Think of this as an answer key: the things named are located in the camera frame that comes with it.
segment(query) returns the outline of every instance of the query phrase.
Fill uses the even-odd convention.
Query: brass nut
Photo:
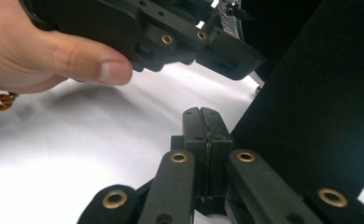
[[[206,39],[206,34],[204,32],[201,32],[201,31],[197,32],[197,36],[201,40],[205,40]]]
[[[119,196],[115,202],[110,201],[110,197]],[[127,202],[127,194],[121,189],[109,191],[103,199],[103,206],[107,209],[115,209],[123,206]]]
[[[348,205],[348,201],[345,197],[334,189],[320,189],[318,191],[318,196],[324,203],[335,207],[346,207]]]
[[[249,152],[240,152],[237,154],[237,159],[244,162],[252,162],[255,160],[255,156]]]
[[[174,153],[171,156],[171,161],[173,161],[173,162],[181,163],[181,162],[184,162],[187,160],[188,160],[188,156],[185,153]]]
[[[166,44],[166,45],[171,45],[173,43],[173,38],[170,37],[169,35],[163,35],[161,37],[162,43]]]

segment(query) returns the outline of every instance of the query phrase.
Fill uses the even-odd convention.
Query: white surface
[[[0,224],[76,223],[99,190],[137,189],[156,174],[185,110],[215,109],[231,131],[256,87],[249,77],[171,64],[136,73],[125,87],[71,80],[19,97],[0,113]],[[195,223],[228,221],[196,215]]]

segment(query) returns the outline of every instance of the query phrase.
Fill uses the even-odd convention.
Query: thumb
[[[127,84],[133,74],[129,60],[107,45],[80,36],[46,32],[31,55],[43,55],[39,67],[63,77],[109,85]]]

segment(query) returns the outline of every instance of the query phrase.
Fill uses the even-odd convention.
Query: black panel
[[[364,1],[326,0],[232,135],[298,193],[364,187]]]

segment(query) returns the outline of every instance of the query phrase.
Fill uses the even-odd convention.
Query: hand
[[[0,90],[46,91],[73,78],[124,85],[130,62],[114,49],[87,38],[34,27],[17,0],[0,0]]]

